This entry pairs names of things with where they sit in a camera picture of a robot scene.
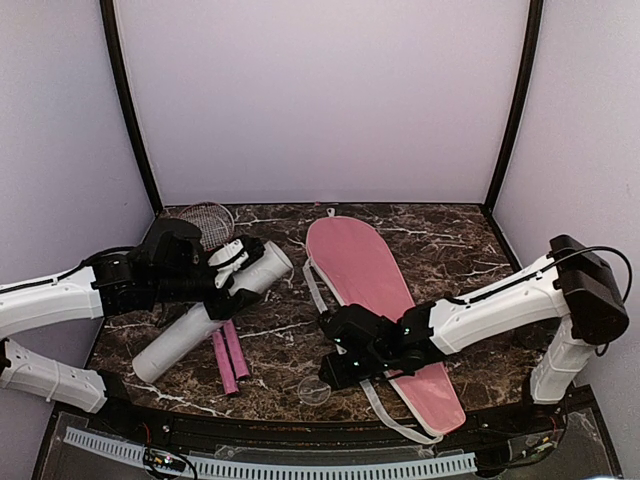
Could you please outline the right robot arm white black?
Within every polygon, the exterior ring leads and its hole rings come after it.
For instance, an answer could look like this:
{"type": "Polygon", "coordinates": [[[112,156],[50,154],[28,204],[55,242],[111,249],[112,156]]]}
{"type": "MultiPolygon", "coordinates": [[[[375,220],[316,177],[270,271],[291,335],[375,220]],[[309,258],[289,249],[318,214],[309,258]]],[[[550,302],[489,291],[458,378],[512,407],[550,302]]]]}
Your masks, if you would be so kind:
{"type": "Polygon", "coordinates": [[[596,348],[629,326],[624,295],[602,250],[556,236],[549,252],[521,271],[467,295],[411,307],[397,321],[361,304],[342,306],[324,315],[321,329],[344,351],[322,358],[319,377],[335,390],[385,372],[406,377],[486,338],[557,319],[556,335],[530,375],[529,396],[510,413],[511,426],[530,434],[596,348]]]}

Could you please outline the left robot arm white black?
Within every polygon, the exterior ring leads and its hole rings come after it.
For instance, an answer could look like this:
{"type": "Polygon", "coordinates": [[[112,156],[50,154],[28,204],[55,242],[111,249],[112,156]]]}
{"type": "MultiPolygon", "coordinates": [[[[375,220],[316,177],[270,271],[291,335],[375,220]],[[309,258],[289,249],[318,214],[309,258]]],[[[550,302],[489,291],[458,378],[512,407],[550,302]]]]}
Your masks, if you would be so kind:
{"type": "Polygon", "coordinates": [[[267,252],[263,242],[241,235],[212,251],[202,232],[185,220],[155,220],[142,242],[114,247],[74,269],[1,290],[1,385],[95,414],[120,436],[141,427],[140,412],[124,399],[120,378],[83,370],[35,354],[12,340],[27,330],[77,319],[152,310],[158,303],[189,303],[191,309],[134,360],[137,375],[152,383],[221,324],[260,297],[256,287],[233,276],[267,252]]]}

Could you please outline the clear plastic tube lid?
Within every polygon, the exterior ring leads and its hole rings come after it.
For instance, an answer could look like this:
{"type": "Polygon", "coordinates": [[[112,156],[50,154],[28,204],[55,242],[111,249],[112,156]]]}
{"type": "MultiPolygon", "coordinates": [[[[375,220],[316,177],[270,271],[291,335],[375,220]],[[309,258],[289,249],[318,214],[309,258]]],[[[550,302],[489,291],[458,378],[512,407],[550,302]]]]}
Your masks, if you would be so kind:
{"type": "Polygon", "coordinates": [[[319,406],[330,398],[331,387],[315,375],[307,376],[299,383],[297,394],[302,403],[319,406]]]}

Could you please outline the white shuttlecock tube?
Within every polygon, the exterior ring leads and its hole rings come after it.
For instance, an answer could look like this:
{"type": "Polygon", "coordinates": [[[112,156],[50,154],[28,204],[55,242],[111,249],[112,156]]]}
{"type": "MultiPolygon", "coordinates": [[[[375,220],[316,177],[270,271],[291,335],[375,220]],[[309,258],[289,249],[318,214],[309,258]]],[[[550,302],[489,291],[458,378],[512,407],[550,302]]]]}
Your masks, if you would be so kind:
{"type": "MultiPolygon", "coordinates": [[[[292,268],[284,251],[268,241],[263,256],[247,268],[238,270],[231,279],[235,282],[234,289],[244,288],[263,295],[292,268]]],[[[204,305],[197,303],[133,359],[136,376],[144,382],[153,383],[225,321],[211,320],[204,305]]]]}

